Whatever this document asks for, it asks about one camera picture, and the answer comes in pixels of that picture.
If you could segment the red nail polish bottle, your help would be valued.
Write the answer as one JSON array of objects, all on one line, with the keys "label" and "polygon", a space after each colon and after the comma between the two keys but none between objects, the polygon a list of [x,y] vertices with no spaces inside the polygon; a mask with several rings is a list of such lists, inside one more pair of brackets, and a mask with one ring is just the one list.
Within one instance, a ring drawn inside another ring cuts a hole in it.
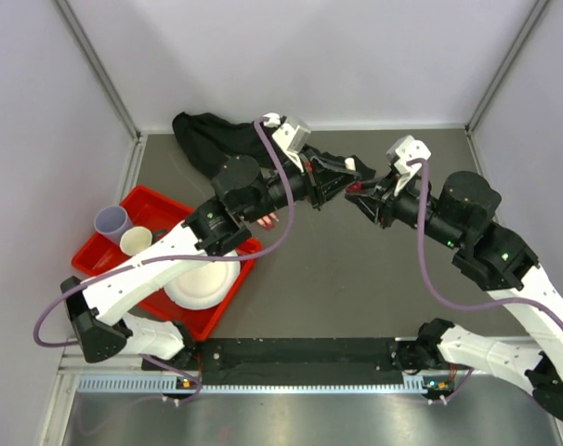
[{"label": "red nail polish bottle", "polygon": [[355,193],[362,190],[362,184],[360,182],[353,183],[352,185],[346,188],[347,193]]}]

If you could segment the white nail polish cap brush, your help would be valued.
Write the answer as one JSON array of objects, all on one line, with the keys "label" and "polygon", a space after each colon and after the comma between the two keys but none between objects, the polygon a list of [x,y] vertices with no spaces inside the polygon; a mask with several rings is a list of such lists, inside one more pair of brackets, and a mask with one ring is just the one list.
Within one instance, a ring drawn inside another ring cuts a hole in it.
[{"label": "white nail polish cap brush", "polygon": [[346,158],[345,167],[347,170],[355,171],[356,170],[355,160],[352,157]]}]

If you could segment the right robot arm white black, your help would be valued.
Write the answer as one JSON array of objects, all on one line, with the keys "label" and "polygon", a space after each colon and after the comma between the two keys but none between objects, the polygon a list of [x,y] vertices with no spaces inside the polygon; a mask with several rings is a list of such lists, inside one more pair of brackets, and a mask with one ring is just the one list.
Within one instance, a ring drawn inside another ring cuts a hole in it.
[{"label": "right robot arm white black", "polygon": [[398,180],[389,174],[357,183],[346,198],[383,229],[396,220],[415,229],[421,270],[426,238],[452,249],[453,265],[491,298],[487,308],[505,307],[535,343],[514,346],[435,319],[416,339],[420,361],[431,368],[455,363],[504,380],[563,422],[563,297],[523,238],[494,221],[500,194],[466,171],[449,175],[437,198],[425,174],[403,190]]}]

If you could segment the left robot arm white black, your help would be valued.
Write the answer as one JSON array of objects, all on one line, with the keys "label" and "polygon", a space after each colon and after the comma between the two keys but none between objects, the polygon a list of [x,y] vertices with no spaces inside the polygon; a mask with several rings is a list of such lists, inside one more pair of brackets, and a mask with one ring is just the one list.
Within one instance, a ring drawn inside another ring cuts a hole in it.
[{"label": "left robot arm white black", "polygon": [[181,323],[142,319],[130,309],[196,269],[202,284],[215,277],[217,290],[226,293],[250,258],[236,252],[251,237],[247,223],[283,208],[290,199],[319,208],[361,178],[355,158],[312,148],[292,156],[270,177],[249,156],[230,158],[211,180],[214,197],[158,242],[97,277],[62,283],[85,360],[98,363],[128,353],[151,355],[178,369],[189,366],[195,347]]}]

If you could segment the mannequin hand with red nails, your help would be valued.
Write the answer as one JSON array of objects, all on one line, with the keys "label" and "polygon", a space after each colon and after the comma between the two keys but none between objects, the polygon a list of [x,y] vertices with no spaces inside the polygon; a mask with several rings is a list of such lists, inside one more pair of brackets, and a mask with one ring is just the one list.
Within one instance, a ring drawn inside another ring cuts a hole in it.
[{"label": "mannequin hand with red nails", "polygon": [[279,219],[275,213],[270,213],[268,215],[262,216],[257,220],[258,225],[264,228],[265,230],[274,229],[278,222]]}]

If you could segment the black cloth garment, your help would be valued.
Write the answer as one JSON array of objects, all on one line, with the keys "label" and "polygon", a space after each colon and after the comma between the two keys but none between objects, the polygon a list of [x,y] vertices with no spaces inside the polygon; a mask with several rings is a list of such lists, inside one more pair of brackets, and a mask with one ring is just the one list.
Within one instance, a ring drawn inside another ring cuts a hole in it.
[{"label": "black cloth garment", "polygon": [[262,169],[275,169],[252,122],[234,124],[209,112],[181,112],[174,117],[172,129],[190,164],[209,179],[229,158],[241,155],[254,158]]}]

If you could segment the white paper plate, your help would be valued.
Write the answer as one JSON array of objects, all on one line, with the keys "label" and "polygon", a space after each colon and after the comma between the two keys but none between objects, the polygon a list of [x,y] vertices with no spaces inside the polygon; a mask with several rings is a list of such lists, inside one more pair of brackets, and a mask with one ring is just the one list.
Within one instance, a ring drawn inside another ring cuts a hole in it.
[{"label": "white paper plate", "polygon": [[181,308],[213,308],[223,302],[240,272],[238,260],[210,262],[177,276],[164,286],[164,292]]}]

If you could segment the dark green mug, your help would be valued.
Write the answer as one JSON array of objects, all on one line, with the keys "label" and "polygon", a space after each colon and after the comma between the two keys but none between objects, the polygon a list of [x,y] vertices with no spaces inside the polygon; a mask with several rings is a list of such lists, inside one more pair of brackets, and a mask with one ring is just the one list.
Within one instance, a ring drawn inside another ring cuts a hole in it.
[{"label": "dark green mug", "polygon": [[152,234],[152,239],[154,241],[159,240],[161,237],[163,237],[165,234],[167,233],[167,230],[157,230],[155,232],[153,232]]}]

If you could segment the red plastic tray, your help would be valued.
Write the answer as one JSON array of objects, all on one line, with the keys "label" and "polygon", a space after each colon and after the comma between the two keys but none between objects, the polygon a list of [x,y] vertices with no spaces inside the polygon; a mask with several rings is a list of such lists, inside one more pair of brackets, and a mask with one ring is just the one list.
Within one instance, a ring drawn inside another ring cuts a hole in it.
[{"label": "red plastic tray", "polygon": [[[134,187],[121,201],[132,222],[153,232],[170,230],[193,212],[193,209],[145,186]],[[88,276],[96,276],[125,262],[128,257],[120,248],[99,234],[92,235],[72,258],[72,266]],[[138,304],[138,307],[162,321],[179,321],[197,341],[209,338],[234,296],[255,265],[254,260],[241,263],[240,273],[227,295],[218,305],[207,309],[186,309],[178,306],[159,290]]]}]

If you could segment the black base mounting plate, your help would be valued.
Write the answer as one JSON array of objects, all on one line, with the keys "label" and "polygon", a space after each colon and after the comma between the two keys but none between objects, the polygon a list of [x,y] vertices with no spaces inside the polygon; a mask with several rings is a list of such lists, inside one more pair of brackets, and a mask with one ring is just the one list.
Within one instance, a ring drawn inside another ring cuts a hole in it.
[{"label": "black base mounting plate", "polygon": [[211,338],[170,364],[212,386],[384,385],[404,371],[452,369],[431,348],[394,338]]}]

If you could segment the purple plastic cup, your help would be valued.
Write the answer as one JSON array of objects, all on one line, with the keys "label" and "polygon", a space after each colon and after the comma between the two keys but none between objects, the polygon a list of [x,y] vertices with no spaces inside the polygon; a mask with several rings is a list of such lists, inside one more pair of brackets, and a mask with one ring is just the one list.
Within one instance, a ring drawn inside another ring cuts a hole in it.
[{"label": "purple plastic cup", "polygon": [[120,205],[109,206],[98,212],[94,219],[94,230],[115,245],[133,227],[127,211]]}]

